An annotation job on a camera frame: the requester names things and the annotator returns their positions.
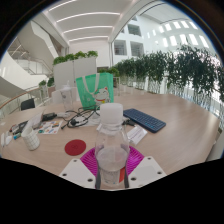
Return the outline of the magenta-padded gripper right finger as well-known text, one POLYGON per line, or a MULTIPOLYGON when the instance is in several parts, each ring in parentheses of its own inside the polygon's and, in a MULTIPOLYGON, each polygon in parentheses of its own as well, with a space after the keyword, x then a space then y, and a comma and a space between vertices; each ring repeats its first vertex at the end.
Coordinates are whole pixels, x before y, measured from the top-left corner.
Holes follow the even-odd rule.
POLYGON ((130 147, 126 162, 126 187, 140 188, 166 176, 152 156, 144 157, 137 149, 130 147))

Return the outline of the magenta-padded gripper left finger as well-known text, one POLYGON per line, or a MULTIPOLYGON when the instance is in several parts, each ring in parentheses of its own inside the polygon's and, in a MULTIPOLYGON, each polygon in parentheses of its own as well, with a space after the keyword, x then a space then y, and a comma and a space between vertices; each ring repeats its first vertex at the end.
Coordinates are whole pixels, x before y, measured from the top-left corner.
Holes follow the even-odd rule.
POLYGON ((92 148, 80 159, 73 158, 60 173, 60 177, 81 187, 94 189, 97 173, 95 149, 92 148))

